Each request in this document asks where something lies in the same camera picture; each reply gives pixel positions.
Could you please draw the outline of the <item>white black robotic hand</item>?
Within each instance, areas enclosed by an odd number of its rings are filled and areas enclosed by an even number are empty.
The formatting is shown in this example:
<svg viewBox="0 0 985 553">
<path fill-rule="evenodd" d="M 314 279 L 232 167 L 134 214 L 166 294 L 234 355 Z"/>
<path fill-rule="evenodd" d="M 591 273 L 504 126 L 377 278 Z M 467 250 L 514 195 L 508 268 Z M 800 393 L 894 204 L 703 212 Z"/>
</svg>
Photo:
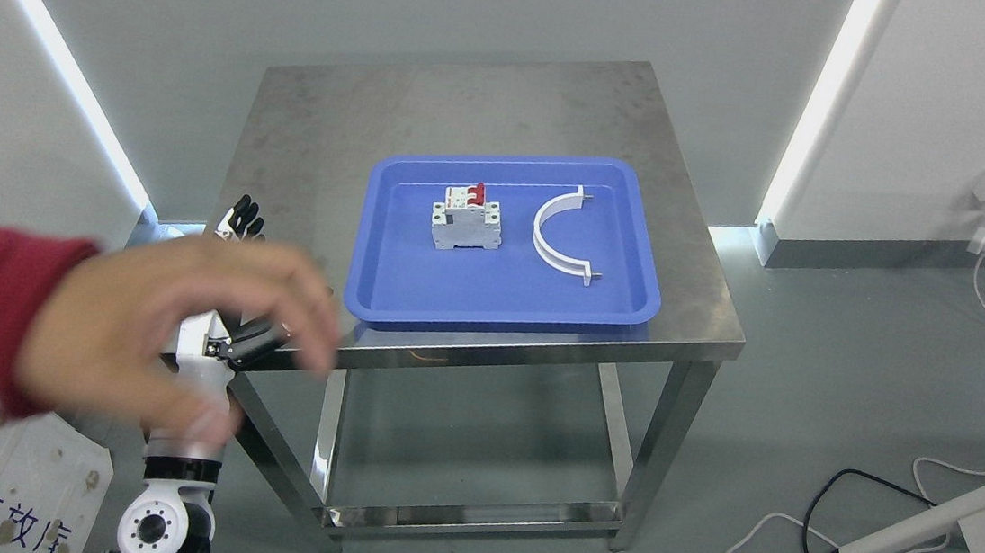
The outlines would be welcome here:
<svg viewBox="0 0 985 553">
<path fill-rule="evenodd" d="M 235 411 L 228 386 L 259 357 L 290 340 L 289 328 L 265 316 L 247 321 L 238 312 L 212 310 L 184 318 L 163 365 L 184 384 L 195 385 Z"/>
</svg>

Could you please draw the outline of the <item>person's bare hand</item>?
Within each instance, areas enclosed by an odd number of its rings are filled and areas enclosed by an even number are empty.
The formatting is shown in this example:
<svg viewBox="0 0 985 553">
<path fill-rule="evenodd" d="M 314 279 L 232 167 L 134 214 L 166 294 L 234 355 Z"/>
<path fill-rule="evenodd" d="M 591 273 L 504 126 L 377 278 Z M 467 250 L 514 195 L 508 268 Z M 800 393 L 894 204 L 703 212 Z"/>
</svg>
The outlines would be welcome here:
<svg viewBox="0 0 985 553">
<path fill-rule="evenodd" d="M 36 405 L 107 414 L 219 446 L 238 424 L 224 398 L 157 367 L 187 317 L 227 309 L 289 331 L 298 364 L 330 372 L 339 345 L 323 273 L 297 246 L 187 236 L 86 259 L 49 293 L 14 358 Z"/>
</svg>

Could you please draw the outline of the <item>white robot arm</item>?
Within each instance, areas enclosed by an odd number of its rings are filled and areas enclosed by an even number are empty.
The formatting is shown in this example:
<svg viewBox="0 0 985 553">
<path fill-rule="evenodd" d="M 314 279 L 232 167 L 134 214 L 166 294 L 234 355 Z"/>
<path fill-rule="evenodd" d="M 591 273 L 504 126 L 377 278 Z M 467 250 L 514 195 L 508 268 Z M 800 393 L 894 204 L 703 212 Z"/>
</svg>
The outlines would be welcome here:
<svg viewBox="0 0 985 553">
<path fill-rule="evenodd" d="M 103 553 L 211 553 L 212 510 L 225 449 L 153 429 L 144 447 L 143 490 Z"/>
</svg>

